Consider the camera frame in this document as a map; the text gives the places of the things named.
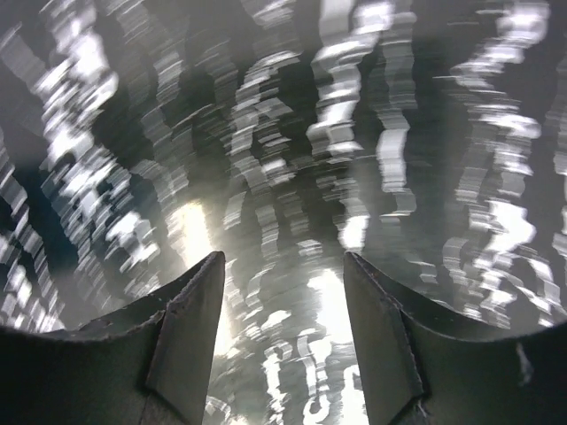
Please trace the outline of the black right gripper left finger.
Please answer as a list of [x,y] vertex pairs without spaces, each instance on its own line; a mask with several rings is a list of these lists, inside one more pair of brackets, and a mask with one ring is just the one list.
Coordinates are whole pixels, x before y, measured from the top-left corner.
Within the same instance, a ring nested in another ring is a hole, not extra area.
[[214,251],[73,331],[1,330],[4,424],[199,424],[225,282]]

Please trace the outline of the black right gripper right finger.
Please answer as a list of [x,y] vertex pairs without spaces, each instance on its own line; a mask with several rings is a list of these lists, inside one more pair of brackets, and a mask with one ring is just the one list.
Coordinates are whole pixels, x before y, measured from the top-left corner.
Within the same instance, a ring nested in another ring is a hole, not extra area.
[[476,321],[352,252],[344,286],[370,423],[565,423],[564,325],[516,334]]

